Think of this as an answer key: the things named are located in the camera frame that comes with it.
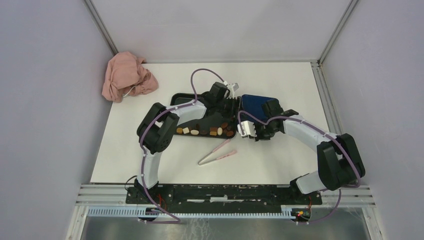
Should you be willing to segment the black chocolate tray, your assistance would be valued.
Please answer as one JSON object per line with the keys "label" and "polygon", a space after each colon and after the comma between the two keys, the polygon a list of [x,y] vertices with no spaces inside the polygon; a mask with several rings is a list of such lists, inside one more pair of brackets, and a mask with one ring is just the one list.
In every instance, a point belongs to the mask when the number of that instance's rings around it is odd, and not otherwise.
{"label": "black chocolate tray", "polygon": [[[178,134],[175,132],[176,135],[180,136],[187,136],[187,137],[203,137],[203,138],[216,138],[216,139],[231,139],[235,137],[236,135],[236,118],[234,121],[230,121],[228,119],[223,118],[219,113],[216,112],[215,107],[208,108],[206,110],[205,115],[201,119],[194,119],[185,123],[181,123],[177,126],[177,128],[189,128],[189,130],[198,130],[199,135],[192,135],[191,133],[188,134]],[[218,128],[223,129],[222,135],[217,134]],[[233,137],[227,137],[226,132],[233,131],[234,136]]]}

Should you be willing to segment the blue tin lid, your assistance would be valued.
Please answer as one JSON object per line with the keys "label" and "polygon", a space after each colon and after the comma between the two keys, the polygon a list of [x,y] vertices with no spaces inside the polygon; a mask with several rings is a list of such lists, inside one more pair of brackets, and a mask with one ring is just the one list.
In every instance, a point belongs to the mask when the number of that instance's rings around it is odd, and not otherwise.
{"label": "blue tin lid", "polygon": [[240,98],[240,111],[246,111],[255,118],[261,120],[262,122],[266,122],[268,120],[268,116],[264,113],[262,105],[264,105],[267,101],[276,100],[273,97],[259,96],[259,95],[251,95],[251,94],[243,94]]}

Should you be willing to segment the pink cat paw tongs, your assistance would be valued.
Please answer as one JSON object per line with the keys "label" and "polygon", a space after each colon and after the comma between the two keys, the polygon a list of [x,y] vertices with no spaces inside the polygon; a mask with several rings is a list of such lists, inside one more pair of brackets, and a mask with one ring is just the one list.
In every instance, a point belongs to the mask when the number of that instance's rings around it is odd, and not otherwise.
{"label": "pink cat paw tongs", "polygon": [[213,150],[211,150],[208,154],[202,157],[197,161],[198,166],[204,166],[207,164],[211,164],[217,162],[219,160],[223,160],[225,158],[231,157],[238,153],[236,149],[229,150],[227,152],[223,152],[222,149],[230,143],[230,139],[224,140],[218,146],[216,146]]}

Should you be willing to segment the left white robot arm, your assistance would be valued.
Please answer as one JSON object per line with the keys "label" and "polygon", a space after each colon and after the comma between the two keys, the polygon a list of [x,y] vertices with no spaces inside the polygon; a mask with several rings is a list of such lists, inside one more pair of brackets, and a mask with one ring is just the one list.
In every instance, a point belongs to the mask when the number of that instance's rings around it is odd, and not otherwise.
{"label": "left white robot arm", "polygon": [[140,200],[145,204],[156,200],[161,156],[174,136],[218,138],[227,143],[236,135],[238,88],[237,83],[215,82],[202,94],[177,93],[169,106],[152,105],[136,130],[142,160],[134,187]]}

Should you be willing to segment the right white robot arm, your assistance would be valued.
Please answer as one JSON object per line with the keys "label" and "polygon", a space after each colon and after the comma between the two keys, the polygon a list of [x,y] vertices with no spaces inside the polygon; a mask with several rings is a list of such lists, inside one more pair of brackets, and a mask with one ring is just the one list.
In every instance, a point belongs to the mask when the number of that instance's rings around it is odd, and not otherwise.
{"label": "right white robot arm", "polygon": [[354,138],[325,131],[306,121],[295,110],[283,110],[277,99],[261,106],[265,116],[254,124],[257,141],[270,140],[281,132],[296,138],[317,154],[317,170],[290,182],[289,199],[302,204],[309,194],[341,187],[358,187],[366,170]]}

